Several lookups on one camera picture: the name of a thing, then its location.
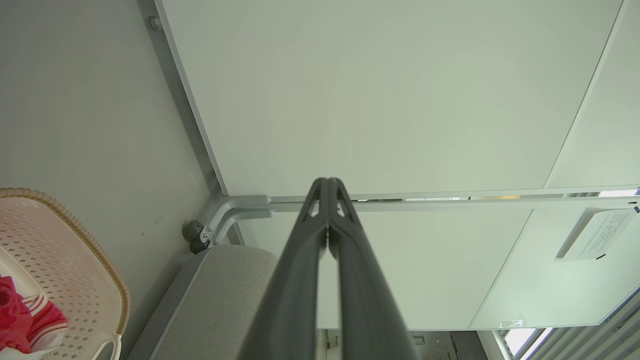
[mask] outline white basket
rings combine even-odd
[[[0,189],[0,274],[27,297],[44,293],[67,317],[60,348],[43,359],[90,360],[120,339],[129,291],[89,232],[55,199],[28,189]]]

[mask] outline red towel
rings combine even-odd
[[[37,295],[24,300],[33,316],[33,325],[27,334],[31,348],[38,349],[38,341],[48,335],[64,335],[67,332],[67,318],[44,295]]]
[[[10,347],[23,354],[31,353],[27,334],[32,322],[31,311],[15,292],[13,279],[0,277],[0,350]]]

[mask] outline basket rim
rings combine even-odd
[[[120,313],[120,322],[118,328],[115,331],[116,334],[122,335],[127,328],[127,322],[129,321],[129,312],[131,310],[131,296],[129,295],[129,289],[122,279],[122,275],[113,264],[106,251],[98,244],[96,239],[89,233],[87,229],[80,224],[80,221],[76,219],[71,212],[67,210],[56,199],[48,196],[44,192],[31,190],[27,188],[0,188],[0,199],[7,197],[22,197],[37,201],[47,208],[49,208],[60,220],[62,220],[69,228],[76,234],[80,240],[91,250],[93,255],[100,261],[102,267],[107,271],[111,280],[115,283],[118,291],[120,292],[120,298],[122,300],[122,312]]]

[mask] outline window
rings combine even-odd
[[[495,337],[502,342],[509,353],[508,355],[511,356],[511,359],[507,358],[507,360],[527,360],[545,342],[553,330],[552,327],[546,329],[517,328],[495,331]]]
[[[620,197],[620,196],[634,196],[638,194],[638,189],[632,190],[610,190],[608,192],[600,192],[599,197]]]
[[[459,196],[456,197],[416,197],[412,199],[405,199],[405,201],[434,201],[434,200],[460,200]]]

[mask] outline gray cushion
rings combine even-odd
[[[167,290],[129,359],[234,360],[277,261],[245,246],[199,253]]]

